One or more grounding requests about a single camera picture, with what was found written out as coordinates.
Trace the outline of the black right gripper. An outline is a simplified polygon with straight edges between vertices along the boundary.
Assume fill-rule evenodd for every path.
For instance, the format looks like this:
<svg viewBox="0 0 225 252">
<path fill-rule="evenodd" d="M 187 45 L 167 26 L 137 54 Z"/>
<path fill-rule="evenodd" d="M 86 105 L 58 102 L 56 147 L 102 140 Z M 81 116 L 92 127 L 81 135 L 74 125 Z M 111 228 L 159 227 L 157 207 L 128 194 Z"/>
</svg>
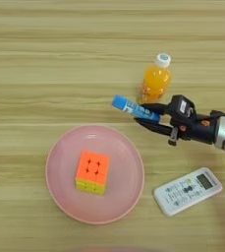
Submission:
<svg viewBox="0 0 225 252">
<path fill-rule="evenodd" d="M 217 117 L 197 114 L 194 110 L 184 113 L 178 111 L 169 112 L 169 106 L 162 103 L 145 103 L 142 107 L 159 115 L 169 113 L 171 116 L 170 124 L 173 126 L 173 129 L 148 119 L 135 117 L 135 121 L 151 132 L 170 136 L 168 143 L 171 146 L 176 146 L 179 139 L 185 141 L 193 140 L 209 145 L 215 143 Z"/>
</svg>

